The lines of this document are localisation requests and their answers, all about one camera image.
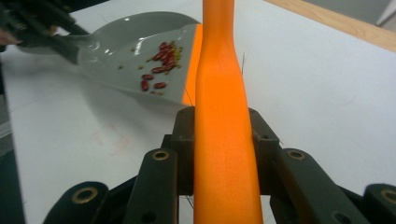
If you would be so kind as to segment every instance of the orange foam tool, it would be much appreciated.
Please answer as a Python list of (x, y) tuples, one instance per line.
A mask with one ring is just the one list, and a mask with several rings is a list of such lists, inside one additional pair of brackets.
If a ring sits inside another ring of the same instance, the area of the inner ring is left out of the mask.
[(194, 223), (262, 223), (245, 86), (233, 46), (233, 0), (204, 0), (196, 77)]

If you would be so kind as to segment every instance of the white table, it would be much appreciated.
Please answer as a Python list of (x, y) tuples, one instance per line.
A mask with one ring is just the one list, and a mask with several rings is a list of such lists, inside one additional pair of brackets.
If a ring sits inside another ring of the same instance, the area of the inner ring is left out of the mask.
[[(74, 13), (92, 32), (146, 11), (202, 21), (194, 0), (113, 0)], [(235, 47), (249, 106), (282, 141), (310, 153), (339, 185), (396, 185), (396, 53), (261, 0), (237, 0)], [(41, 223), (70, 187), (111, 189), (135, 176), (146, 152), (171, 133), (181, 105), (151, 104), (85, 78), (60, 56), (8, 48), (7, 103), (27, 223)], [(273, 223), (267, 198), (264, 219)], [(182, 202), (180, 223), (191, 223)]]

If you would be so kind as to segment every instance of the screw hole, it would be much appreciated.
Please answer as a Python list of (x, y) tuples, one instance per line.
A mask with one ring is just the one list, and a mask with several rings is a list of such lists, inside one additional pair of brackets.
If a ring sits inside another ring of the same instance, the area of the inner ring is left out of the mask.
[(73, 203), (88, 203), (96, 197), (98, 190), (93, 187), (79, 189), (73, 194)]
[(396, 204), (396, 191), (391, 189), (383, 189), (381, 190), (381, 195), (388, 202)]
[(305, 154), (296, 150), (289, 150), (288, 155), (289, 157), (297, 161), (302, 161), (305, 159)]
[(168, 159), (169, 153), (167, 151), (157, 151), (152, 155), (152, 158), (156, 161), (164, 161)]
[(334, 212), (332, 214), (332, 217), (336, 221), (338, 221), (338, 223), (341, 223), (341, 224), (351, 224), (352, 223), (349, 216), (347, 216), (346, 214), (340, 213), (340, 212)]
[(157, 217), (155, 216), (155, 213), (147, 212), (142, 216), (142, 222), (143, 223), (151, 223), (151, 222), (154, 222), (156, 218)]

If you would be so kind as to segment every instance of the orange handle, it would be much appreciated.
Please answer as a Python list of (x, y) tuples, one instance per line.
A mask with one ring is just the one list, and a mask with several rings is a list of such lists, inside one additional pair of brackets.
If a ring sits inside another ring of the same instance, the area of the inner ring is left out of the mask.
[(196, 77), (194, 223), (262, 223), (244, 82), (233, 47), (233, 0), (204, 0)]

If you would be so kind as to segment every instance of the white surface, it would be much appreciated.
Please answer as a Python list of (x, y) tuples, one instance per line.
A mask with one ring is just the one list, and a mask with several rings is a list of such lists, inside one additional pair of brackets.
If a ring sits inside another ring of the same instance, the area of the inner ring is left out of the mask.
[[(193, 0), (118, 0), (76, 12), (90, 32), (145, 11), (202, 20)], [(396, 185), (396, 54), (261, 0), (235, 3), (235, 45), (249, 106), (282, 147), (310, 153), (339, 185)], [(27, 223), (41, 223), (83, 181), (114, 188), (172, 132), (180, 105), (151, 104), (85, 78), (59, 56), (2, 55)], [(264, 219), (274, 223), (267, 197)], [(182, 202), (180, 223), (191, 223)]]

